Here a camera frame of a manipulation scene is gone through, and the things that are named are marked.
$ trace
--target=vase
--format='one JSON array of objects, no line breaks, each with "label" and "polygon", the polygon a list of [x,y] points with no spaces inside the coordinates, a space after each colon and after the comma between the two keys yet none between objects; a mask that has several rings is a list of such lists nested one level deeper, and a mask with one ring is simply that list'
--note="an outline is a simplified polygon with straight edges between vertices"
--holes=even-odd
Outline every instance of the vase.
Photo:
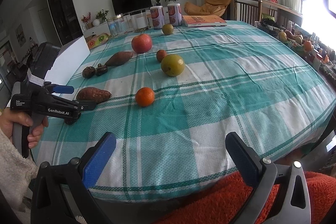
[{"label": "vase", "polygon": [[98,25],[100,24],[100,20],[97,18],[97,19],[95,19],[94,21],[92,21],[92,24],[93,24],[94,26],[98,26]]},{"label": "vase", "polygon": [[87,29],[91,29],[92,27],[93,27],[93,24],[92,24],[92,22],[90,22],[90,23],[86,24],[86,28],[87,28]]}]

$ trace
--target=orange fabric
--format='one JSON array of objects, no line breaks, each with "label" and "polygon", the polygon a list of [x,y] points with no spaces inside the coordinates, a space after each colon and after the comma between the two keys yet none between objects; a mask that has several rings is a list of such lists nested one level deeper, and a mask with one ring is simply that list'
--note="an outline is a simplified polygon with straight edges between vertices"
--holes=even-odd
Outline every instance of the orange fabric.
[{"label": "orange fabric", "polygon": [[[311,206],[311,223],[318,224],[336,199],[336,179],[327,175],[305,173]],[[219,180],[210,189],[191,195],[186,205],[156,224],[226,224],[236,215],[252,191],[239,172]],[[256,223],[265,221],[278,191],[275,185]]]},{"label": "orange fabric", "polygon": [[217,15],[222,16],[230,4],[231,0],[205,0],[205,4],[201,7],[190,2],[184,5],[184,11],[190,16],[208,16]]}]

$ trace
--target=hand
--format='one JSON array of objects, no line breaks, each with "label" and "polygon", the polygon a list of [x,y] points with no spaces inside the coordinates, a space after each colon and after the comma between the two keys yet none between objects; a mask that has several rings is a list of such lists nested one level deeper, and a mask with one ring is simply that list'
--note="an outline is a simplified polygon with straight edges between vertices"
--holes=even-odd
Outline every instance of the hand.
[{"label": "hand", "polygon": [[[31,127],[33,125],[33,120],[27,113],[13,111],[13,110],[10,110],[9,107],[6,107],[2,115],[0,116],[0,128],[2,132],[10,139],[11,142],[12,142],[14,122],[17,122],[27,127]],[[27,139],[29,142],[28,147],[30,149],[37,146],[37,143],[41,139],[42,133],[44,131],[44,127],[48,127],[48,126],[49,126],[48,117],[45,116],[42,121],[42,124],[35,127],[33,131],[31,132],[31,134],[27,136]]]}]

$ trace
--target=glass jar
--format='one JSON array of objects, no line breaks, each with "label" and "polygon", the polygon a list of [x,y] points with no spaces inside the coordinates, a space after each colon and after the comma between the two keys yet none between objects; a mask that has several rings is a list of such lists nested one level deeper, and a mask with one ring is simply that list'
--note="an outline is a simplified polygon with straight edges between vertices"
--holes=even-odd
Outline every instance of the glass jar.
[{"label": "glass jar", "polygon": [[138,10],[130,13],[134,32],[143,32],[148,30],[148,19],[146,10]]},{"label": "glass jar", "polygon": [[111,37],[118,37],[127,33],[125,20],[122,14],[107,19]]}]

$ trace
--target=finger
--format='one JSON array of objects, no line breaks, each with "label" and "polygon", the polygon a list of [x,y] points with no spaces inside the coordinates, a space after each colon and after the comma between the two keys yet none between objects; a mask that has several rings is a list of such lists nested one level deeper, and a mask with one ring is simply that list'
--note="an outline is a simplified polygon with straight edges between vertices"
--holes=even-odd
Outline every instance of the finger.
[{"label": "finger", "polygon": [[48,126],[49,126],[48,116],[45,116],[45,117],[43,118],[42,124],[43,124],[45,127],[48,127]]},{"label": "finger", "polygon": [[38,136],[41,135],[44,131],[44,126],[43,124],[40,124],[39,126],[35,127],[32,131],[33,136]]},{"label": "finger", "polygon": [[5,108],[3,115],[5,115],[6,119],[11,122],[17,122],[27,127],[31,127],[33,125],[33,120],[27,113],[21,111],[13,111],[9,108]]},{"label": "finger", "polygon": [[30,149],[32,149],[32,148],[34,148],[35,146],[37,146],[37,144],[38,144],[38,142],[32,142],[32,143],[29,143],[29,144],[28,144],[28,147],[29,147]]},{"label": "finger", "polygon": [[39,136],[33,136],[32,134],[29,134],[27,136],[27,140],[29,142],[38,142],[40,139],[41,139],[41,135],[39,135]]}]

